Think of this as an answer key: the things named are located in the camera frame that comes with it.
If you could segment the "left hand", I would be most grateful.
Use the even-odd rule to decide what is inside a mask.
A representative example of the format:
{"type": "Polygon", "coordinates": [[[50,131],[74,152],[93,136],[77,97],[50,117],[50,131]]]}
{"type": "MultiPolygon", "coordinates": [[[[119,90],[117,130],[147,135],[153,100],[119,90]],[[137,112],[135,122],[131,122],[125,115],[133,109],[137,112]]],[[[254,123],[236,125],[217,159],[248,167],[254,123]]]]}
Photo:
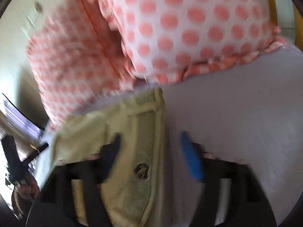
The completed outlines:
{"type": "Polygon", "coordinates": [[[21,198],[32,201],[40,194],[40,188],[32,175],[29,175],[28,182],[17,187],[17,193],[21,198]]]}

